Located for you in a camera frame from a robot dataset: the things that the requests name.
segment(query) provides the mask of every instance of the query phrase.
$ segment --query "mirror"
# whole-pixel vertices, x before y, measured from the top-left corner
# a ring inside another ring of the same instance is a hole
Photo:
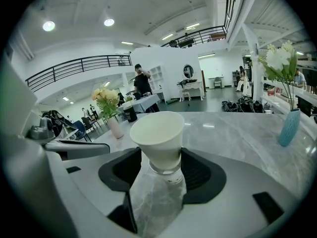
[[[194,75],[194,70],[193,70],[193,68],[192,68],[190,65],[186,65],[186,66],[184,67],[184,75],[185,75],[185,77],[187,77],[187,78],[192,78],[192,77],[193,77],[193,75]]]

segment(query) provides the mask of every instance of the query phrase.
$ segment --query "chair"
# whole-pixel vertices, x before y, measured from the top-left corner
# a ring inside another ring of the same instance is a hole
[[[89,141],[91,142],[90,137],[86,133],[85,126],[81,123],[81,121],[78,120],[78,121],[74,122],[73,124],[77,127],[78,131],[81,132],[81,134],[77,136],[77,139],[80,140],[80,139],[84,138],[87,141],[87,139],[85,138],[85,136],[87,136]]]
[[[81,117],[81,120],[83,121],[84,125],[86,126],[86,129],[91,129],[91,128],[93,128],[94,131],[96,131],[95,128],[94,128],[94,127],[92,126],[92,124],[90,123],[89,118],[87,118],[87,117]]]
[[[222,82],[221,82],[221,78],[219,78],[219,77],[216,77],[215,79],[214,79],[214,86],[216,87],[216,86],[219,86],[219,85],[216,85],[216,84],[220,84],[220,88],[222,88]]]

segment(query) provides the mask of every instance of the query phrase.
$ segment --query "white wall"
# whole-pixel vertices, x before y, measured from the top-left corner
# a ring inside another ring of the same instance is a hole
[[[67,116],[69,116],[71,119],[73,119],[73,121],[81,121],[81,117],[84,116],[83,112],[82,112],[82,108],[88,109],[89,113],[91,114],[90,111],[90,104],[93,105],[97,111],[97,114],[100,113],[100,110],[97,106],[97,102],[93,101],[91,99],[91,97],[85,98],[81,101],[77,101],[74,104],[69,104],[67,105],[65,108],[60,109],[59,112],[65,117],[67,118]]]
[[[25,80],[28,78],[26,70],[27,62],[27,59],[19,51],[13,48],[11,65],[24,83],[26,83]]]
[[[129,91],[134,90],[134,81],[129,84],[129,89],[130,89]],[[125,95],[127,94],[125,87],[124,86],[119,87],[119,91],[120,91],[120,93],[122,93],[123,97],[125,98]]]
[[[100,68],[94,69],[93,71],[85,71],[83,73],[78,73],[63,79],[60,79],[52,84],[43,87],[42,89],[36,91],[34,94],[38,98],[37,103],[48,98],[50,95],[57,93],[67,87],[72,85],[85,82],[87,80],[104,77],[107,75],[119,74],[119,73],[134,72],[133,66],[117,66],[110,68]]]
[[[50,110],[56,110],[56,111],[60,112],[60,109],[58,107],[51,106],[51,105],[45,105],[45,104],[41,104],[41,103],[38,103],[37,105],[35,105],[35,107],[33,109],[33,111],[41,117],[42,117],[42,112],[50,111]]]
[[[202,81],[198,56],[191,48],[139,48],[131,53],[131,59],[133,64],[139,63],[145,70],[161,65],[164,78],[163,93],[165,100],[179,98],[179,87],[176,84],[185,79],[183,74],[185,65],[189,64],[193,67],[193,79]],[[199,91],[191,93],[191,96],[199,95]]]
[[[223,76],[224,85],[233,86],[232,72],[243,66],[243,59],[240,48],[233,48],[231,51],[215,51],[215,55],[209,58],[199,59],[200,68],[204,71],[206,87],[210,86],[211,77]]]
[[[81,40],[50,46],[35,53],[27,65],[28,77],[56,64],[84,57],[115,55],[113,44],[105,41]]]

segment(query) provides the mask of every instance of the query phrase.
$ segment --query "woman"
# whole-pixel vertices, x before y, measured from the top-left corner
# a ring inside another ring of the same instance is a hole
[[[120,107],[124,103],[124,98],[123,98],[122,93],[118,93],[118,96],[119,96],[118,106]]]
[[[238,87],[237,87],[236,92],[240,92],[241,86],[242,86],[242,84],[244,84],[243,95],[247,95],[247,89],[250,86],[248,81],[249,81],[249,79],[248,79],[248,76],[247,76],[245,69],[242,66],[240,66],[240,81],[238,83]]]

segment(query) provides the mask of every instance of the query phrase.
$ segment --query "white column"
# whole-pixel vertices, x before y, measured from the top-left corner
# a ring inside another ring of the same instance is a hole
[[[125,91],[126,92],[130,92],[128,78],[127,78],[127,75],[124,72],[122,73],[122,82],[124,84]]]
[[[259,42],[253,29],[247,24],[242,25],[243,32],[248,41],[250,55],[252,59],[252,81],[253,81],[253,100],[258,101],[263,94],[263,84],[261,80],[263,78],[264,70],[263,65],[258,62],[259,55],[257,54],[259,48]]]

